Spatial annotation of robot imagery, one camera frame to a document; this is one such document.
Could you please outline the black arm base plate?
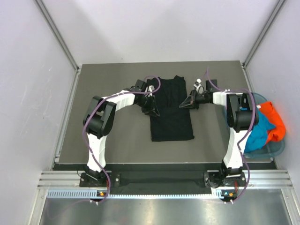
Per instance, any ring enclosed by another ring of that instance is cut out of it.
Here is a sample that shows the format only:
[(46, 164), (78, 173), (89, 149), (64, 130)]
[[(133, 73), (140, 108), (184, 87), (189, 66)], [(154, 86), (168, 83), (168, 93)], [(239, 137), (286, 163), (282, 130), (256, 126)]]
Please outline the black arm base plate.
[(83, 188), (110, 188), (112, 195), (209, 194), (212, 188), (245, 185), (245, 175), (221, 179), (217, 163), (107, 164), (103, 178), (80, 183)]

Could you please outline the black t shirt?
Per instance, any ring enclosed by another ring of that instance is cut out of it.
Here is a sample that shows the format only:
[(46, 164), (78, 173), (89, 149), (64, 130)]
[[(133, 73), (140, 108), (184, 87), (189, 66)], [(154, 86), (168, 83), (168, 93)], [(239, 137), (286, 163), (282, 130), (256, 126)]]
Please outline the black t shirt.
[(153, 142), (189, 141), (194, 139), (190, 111), (179, 108), (187, 98), (184, 77), (173, 79), (148, 79), (147, 84), (159, 88), (154, 93), (159, 117), (150, 117), (150, 132)]

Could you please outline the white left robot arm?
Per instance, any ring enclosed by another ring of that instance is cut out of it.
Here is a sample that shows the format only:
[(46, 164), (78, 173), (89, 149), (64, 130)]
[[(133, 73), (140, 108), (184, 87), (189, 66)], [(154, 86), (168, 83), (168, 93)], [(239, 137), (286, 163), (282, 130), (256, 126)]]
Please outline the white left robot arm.
[(150, 85), (142, 90), (132, 87), (108, 97), (92, 98), (83, 120), (90, 148), (85, 172), (96, 186), (106, 182), (106, 174), (103, 172), (106, 166), (105, 143), (113, 127), (116, 112), (127, 106), (138, 105), (144, 114), (159, 117), (160, 113), (153, 95), (155, 91), (154, 86)]

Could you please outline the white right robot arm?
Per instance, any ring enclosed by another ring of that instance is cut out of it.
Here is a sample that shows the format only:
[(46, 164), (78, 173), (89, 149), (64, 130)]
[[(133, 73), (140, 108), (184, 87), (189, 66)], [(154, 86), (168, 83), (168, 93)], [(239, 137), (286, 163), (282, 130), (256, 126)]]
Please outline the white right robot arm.
[(259, 121), (254, 96), (251, 92), (191, 91), (180, 104), (182, 109), (198, 109), (200, 104), (220, 105), (226, 109), (226, 121), (230, 129), (227, 152), (219, 170), (219, 181), (231, 185), (242, 174), (243, 154), (254, 125)]

